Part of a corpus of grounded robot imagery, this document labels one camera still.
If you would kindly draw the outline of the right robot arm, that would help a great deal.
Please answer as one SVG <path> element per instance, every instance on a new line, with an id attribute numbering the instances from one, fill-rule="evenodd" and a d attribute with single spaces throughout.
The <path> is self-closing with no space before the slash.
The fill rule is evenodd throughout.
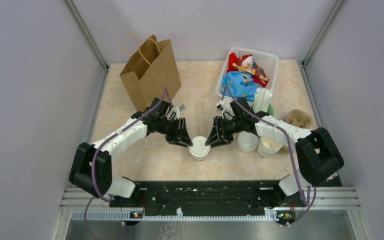
<path id="1" fill-rule="evenodd" d="M 293 172 L 277 184 L 273 200 L 287 206 L 294 194 L 308 186 L 316 186 L 344 166 L 344 159 L 327 129 L 315 130 L 293 126 L 264 111 L 255 113 L 244 97 L 230 102 L 233 117 L 216 116 L 205 144 L 212 148 L 230 144 L 233 135 L 252 133 L 267 138 L 292 151 Z"/>

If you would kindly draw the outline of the brown paper bag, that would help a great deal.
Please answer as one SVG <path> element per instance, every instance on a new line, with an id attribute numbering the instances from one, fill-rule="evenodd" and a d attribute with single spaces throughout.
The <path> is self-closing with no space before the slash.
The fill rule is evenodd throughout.
<path id="1" fill-rule="evenodd" d="M 126 37 L 132 37 L 137 44 L 132 55 L 123 45 Z M 149 107 L 154 98 L 163 95 L 164 90 L 168 92 L 164 97 L 166 102 L 175 97 L 182 84 L 170 39 L 158 41 L 155 35 L 151 35 L 139 41 L 133 34 L 125 34 L 120 47 L 128 62 L 119 76 L 137 111 Z"/>

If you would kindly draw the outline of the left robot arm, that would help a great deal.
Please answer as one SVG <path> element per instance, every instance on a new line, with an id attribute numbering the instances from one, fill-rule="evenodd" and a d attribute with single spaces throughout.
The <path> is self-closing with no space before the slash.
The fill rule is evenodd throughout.
<path id="1" fill-rule="evenodd" d="M 146 112 L 134 113 L 127 122 L 110 135 L 93 143 L 81 143 L 75 152 L 68 180 L 74 186 L 110 202 L 121 197 L 129 207 L 140 202 L 138 186 L 126 177 L 113 176 L 114 161 L 135 142 L 152 133 L 165 136 L 172 145 L 191 147 L 186 120 L 180 116 L 184 105 L 172 106 L 155 98 Z"/>

